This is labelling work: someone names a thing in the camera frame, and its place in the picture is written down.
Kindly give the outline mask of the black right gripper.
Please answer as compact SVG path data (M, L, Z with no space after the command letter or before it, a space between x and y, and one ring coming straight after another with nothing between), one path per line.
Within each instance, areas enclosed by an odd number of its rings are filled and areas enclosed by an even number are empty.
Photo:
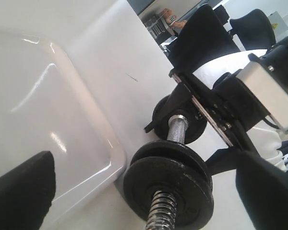
M172 69L169 76L179 84L165 100L155 107L152 121L144 128L148 133L167 133L173 115L194 119L194 107L214 127L229 146L216 150L206 161L211 176L237 169L242 154L255 150L247 131L263 120L269 112L254 94L238 79L237 73L226 73L222 81L209 89L191 73Z

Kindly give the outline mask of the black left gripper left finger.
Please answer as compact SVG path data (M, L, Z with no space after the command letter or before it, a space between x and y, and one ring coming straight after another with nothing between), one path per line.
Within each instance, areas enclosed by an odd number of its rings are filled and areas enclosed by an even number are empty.
M42 151L0 177L0 230L38 230L56 193L53 154Z

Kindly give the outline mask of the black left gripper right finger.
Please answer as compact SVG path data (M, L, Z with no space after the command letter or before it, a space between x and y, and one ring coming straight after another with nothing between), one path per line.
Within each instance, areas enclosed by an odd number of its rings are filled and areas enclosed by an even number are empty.
M258 155L241 154L236 188L257 230L288 230L288 175Z

